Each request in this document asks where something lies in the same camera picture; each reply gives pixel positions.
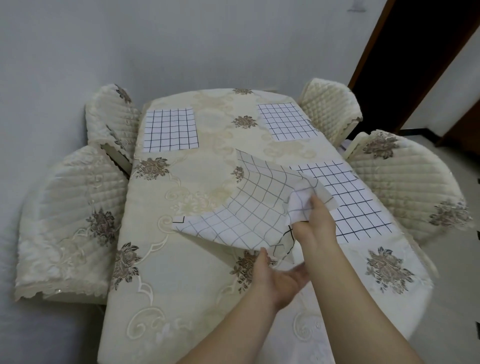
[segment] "chair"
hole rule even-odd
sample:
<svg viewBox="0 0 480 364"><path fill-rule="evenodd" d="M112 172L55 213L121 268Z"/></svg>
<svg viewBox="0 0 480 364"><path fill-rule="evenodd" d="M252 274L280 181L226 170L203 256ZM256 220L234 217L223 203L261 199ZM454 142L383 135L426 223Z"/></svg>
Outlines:
<svg viewBox="0 0 480 364"><path fill-rule="evenodd" d="M85 105L88 144L101 145L128 174L131 173L140 111L118 85L101 87Z"/></svg>
<svg viewBox="0 0 480 364"><path fill-rule="evenodd" d="M355 95L338 82L312 79L305 85L298 105L335 148L362 121Z"/></svg>
<svg viewBox="0 0 480 364"><path fill-rule="evenodd" d="M359 133L344 158L420 245L473 226L450 169L426 147L376 130Z"/></svg>
<svg viewBox="0 0 480 364"><path fill-rule="evenodd" d="M106 302L127 184L99 146L47 171L22 208L16 300Z"/></svg>

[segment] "cream floral tablecloth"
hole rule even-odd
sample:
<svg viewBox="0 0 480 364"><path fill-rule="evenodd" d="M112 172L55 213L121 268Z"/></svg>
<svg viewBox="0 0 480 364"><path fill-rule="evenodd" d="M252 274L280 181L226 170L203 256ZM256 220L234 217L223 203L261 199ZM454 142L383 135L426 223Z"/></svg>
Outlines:
<svg viewBox="0 0 480 364"><path fill-rule="evenodd" d="M174 363L248 289L253 254L171 229L174 216L211 211L231 194L236 148L284 166L341 160L321 133L303 140L272 139L259 119L257 104L287 102L295 101L263 91L214 89L164 97L144 106L100 364ZM144 153L146 110L188 107L194 110L199 148ZM414 243L399 232L341 247L380 308L409 337L433 288ZM282 261L277 268L291 267ZM311 284L277 315L257 362L334 362Z"/></svg>

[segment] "white wall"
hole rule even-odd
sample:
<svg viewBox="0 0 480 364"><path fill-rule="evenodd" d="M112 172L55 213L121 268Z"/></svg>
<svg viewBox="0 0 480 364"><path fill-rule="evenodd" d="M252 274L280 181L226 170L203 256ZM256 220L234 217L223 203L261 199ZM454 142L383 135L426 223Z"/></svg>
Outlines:
<svg viewBox="0 0 480 364"><path fill-rule="evenodd" d="M106 0L142 102L216 87L348 84L386 0Z"/></svg>
<svg viewBox="0 0 480 364"><path fill-rule="evenodd" d="M402 129L444 135L480 99L480 28L415 109Z"/></svg>
<svg viewBox="0 0 480 364"><path fill-rule="evenodd" d="M2 2L1 363L76 363L79 356L96 363L102 319L96 307L14 303L12 291L26 192L48 165L85 145L84 103L91 92L128 82L101 10L95 0Z"/></svg>
<svg viewBox="0 0 480 364"><path fill-rule="evenodd" d="M298 96L348 83L386 0L16 0L0 11L0 362L96 362L95 307L12 300L18 219L45 168L85 145L84 103L213 87Z"/></svg>

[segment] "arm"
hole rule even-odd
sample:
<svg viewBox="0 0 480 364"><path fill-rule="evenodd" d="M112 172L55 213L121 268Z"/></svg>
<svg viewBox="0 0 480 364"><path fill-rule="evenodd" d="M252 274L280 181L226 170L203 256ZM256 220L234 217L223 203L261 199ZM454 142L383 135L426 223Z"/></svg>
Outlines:
<svg viewBox="0 0 480 364"><path fill-rule="evenodd" d="M177 364L249 364L260 351L276 313L309 281L305 265L288 272L273 270L264 248L253 267L252 285L198 346Z"/></svg>
<svg viewBox="0 0 480 364"><path fill-rule="evenodd" d="M335 362L423 363L363 286L336 242L335 222L316 197L309 222L293 224Z"/></svg>

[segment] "person's left arm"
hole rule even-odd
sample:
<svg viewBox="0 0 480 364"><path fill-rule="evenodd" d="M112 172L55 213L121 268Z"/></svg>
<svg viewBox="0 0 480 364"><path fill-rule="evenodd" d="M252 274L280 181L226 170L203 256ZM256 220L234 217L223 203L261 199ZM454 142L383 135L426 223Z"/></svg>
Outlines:
<svg viewBox="0 0 480 364"><path fill-rule="evenodd" d="M282 272L269 267L261 249L252 285L224 320L177 364L250 364L260 351L277 312L309 281L305 265Z"/></svg>

